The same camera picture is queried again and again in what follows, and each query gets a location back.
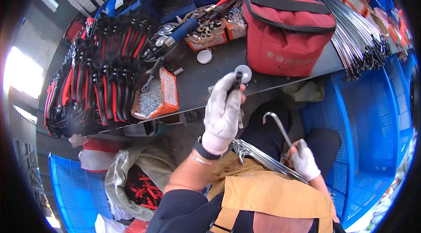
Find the wristwatch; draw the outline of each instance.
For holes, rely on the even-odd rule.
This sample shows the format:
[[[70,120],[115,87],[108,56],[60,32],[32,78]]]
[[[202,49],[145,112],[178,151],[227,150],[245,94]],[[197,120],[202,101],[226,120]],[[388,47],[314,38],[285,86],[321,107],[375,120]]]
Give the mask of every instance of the wristwatch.
[[[203,148],[203,146],[202,146],[202,136],[199,136],[197,138],[196,142],[194,143],[194,148],[199,153],[199,155],[201,155],[205,159],[218,160],[221,157],[220,155],[211,154],[210,152],[206,151]]]

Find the red insulated bag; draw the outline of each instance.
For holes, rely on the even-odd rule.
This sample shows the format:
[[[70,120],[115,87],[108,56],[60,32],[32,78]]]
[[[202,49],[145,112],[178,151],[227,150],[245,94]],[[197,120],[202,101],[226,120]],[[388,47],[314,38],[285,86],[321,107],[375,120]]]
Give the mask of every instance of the red insulated bag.
[[[248,65],[276,76],[309,76],[336,27],[315,0],[245,0],[244,19]]]

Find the white lid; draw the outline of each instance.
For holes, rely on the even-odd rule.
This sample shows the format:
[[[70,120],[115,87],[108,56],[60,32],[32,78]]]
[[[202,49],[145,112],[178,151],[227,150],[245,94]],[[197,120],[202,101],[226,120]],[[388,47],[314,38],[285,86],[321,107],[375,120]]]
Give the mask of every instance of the white lid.
[[[197,61],[206,64],[212,60],[212,52],[208,50],[202,50],[197,54]]]
[[[234,72],[242,72],[243,77],[241,78],[241,83],[247,83],[251,81],[251,68],[247,65],[239,65],[235,68]]]

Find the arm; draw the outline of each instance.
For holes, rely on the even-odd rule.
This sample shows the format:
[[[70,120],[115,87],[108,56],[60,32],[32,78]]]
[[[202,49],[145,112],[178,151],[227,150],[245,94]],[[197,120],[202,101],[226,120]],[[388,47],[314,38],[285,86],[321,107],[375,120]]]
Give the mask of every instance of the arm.
[[[234,79],[235,73],[229,73],[220,79],[206,105],[202,146],[207,152],[217,156],[228,150],[230,142],[237,134],[238,111],[240,104],[245,100],[244,85],[241,85],[240,89],[232,90],[227,97]],[[164,194],[175,189],[200,192],[209,182],[217,162],[218,160],[205,159],[194,149],[171,175],[164,188]]]
[[[294,169],[297,173],[301,174],[311,187],[326,195],[330,201],[334,216],[334,222],[339,223],[339,218],[336,216],[336,209],[329,190],[326,186],[319,168],[317,167],[316,160],[314,159],[313,152],[307,146],[304,139],[300,139],[292,144],[288,150],[288,157],[290,157],[294,164]]]

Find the hand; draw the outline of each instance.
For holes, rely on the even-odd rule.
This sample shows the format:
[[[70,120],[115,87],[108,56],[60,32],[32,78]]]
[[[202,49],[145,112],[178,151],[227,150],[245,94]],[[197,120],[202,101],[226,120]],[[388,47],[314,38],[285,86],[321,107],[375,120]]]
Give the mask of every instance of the hand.
[[[234,80],[234,72],[218,80],[206,105],[202,146],[214,155],[226,152],[229,143],[237,135],[238,112],[240,104],[245,101],[245,85],[241,84],[240,89],[232,90],[227,97]]]
[[[311,181],[320,174],[313,153],[304,139],[292,144],[288,150],[288,157],[292,159],[295,171],[306,181]]]

